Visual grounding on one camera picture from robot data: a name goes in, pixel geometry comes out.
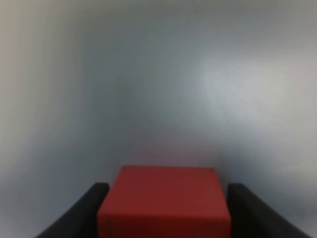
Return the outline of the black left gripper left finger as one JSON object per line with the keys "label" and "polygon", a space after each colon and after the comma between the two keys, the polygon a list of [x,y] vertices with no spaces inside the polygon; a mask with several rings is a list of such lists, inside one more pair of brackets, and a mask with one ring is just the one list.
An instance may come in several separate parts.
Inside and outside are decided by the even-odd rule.
{"label": "black left gripper left finger", "polygon": [[97,182],[39,238],[96,238],[97,213],[109,192],[109,184]]}

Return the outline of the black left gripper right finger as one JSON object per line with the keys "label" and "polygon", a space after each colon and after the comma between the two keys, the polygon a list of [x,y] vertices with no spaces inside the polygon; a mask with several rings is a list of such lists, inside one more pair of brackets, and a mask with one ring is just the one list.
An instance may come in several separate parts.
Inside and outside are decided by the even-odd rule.
{"label": "black left gripper right finger", "polygon": [[233,238],[307,238],[241,183],[227,187]]}

